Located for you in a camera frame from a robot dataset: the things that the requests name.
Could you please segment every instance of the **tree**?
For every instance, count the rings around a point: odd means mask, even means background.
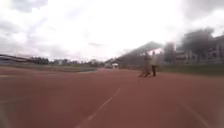
[[[41,65],[47,65],[49,64],[48,58],[42,58],[42,57],[31,57],[31,60],[35,64],[41,64]]]
[[[199,29],[185,34],[182,39],[182,47],[185,51],[192,51],[198,59],[207,58],[209,50],[215,45],[212,44],[213,29]]]
[[[69,63],[69,65],[72,65],[72,66],[74,66],[74,65],[78,65],[78,61],[73,60],[73,61],[71,61],[71,62]]]
[[[54,64],[54,65],[59,65],[60,62],[59,62],[59,60],[55,59],[55,60],[53,61],[53,64]]]
[[[92,59],[88,62],[88,65],[91,67],[99,67],[100,66],[100,61],[96,59]]]
[[[174,44],[169,42],[164,47],[164,61],[173,63],[175,61]]]
[[[63,59],[62,60],[62,65],[69,65],[69,60],[68,59]]]

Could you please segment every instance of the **field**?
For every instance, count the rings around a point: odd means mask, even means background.
[[[0,128],[223,128],[224,79],[0,67]]]
[[[96,68],[87,67],[87,66],[77,67],[77,66],[55,66],[55,65],[37,65],[37,64],[17,64],[17,63],[0,64],[0,66],[22,68],[22,69],[43,70],[43,71],[60,71],[60,72],[85,72],[85,71],[96,70]]]

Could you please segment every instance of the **red track surface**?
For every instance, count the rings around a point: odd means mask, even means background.
[[[0,68],[0,127],[223,128],[224,79]]]

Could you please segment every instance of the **building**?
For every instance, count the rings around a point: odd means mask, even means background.
[[[150,51],[159,49],[161,47],[161,44],[149,42],[116,58],[112,61],[112,63],[117,63],[119,65],[119,68],[138,69],[142,67],[142,63],[144,63],[145,53],[149,54]]]
[[[32,60],[30,58],[0,54],[0,64],[7,63],[32,63]]]
[[[175,51],[175,64],[223,64],[224,62],[224,36],[216,37],[212,40],[213,47],[208,51],[205,58],[200,59],[191,50]]]

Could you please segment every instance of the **person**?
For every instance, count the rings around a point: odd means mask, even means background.
[[[147,77],[148,75],[151,74],[151,64],[150,64],[150,57],[147,53],[145,53],[144,57],[144,65],[143,65],[143,70],[142,73],[139,75],[139,77]]]
[[[155,54],[155,51],[152,53],[152,60],[151,60],[151,65],[152,65],[152,76],[156,76],[156,67],[157,67],[157,57]]]

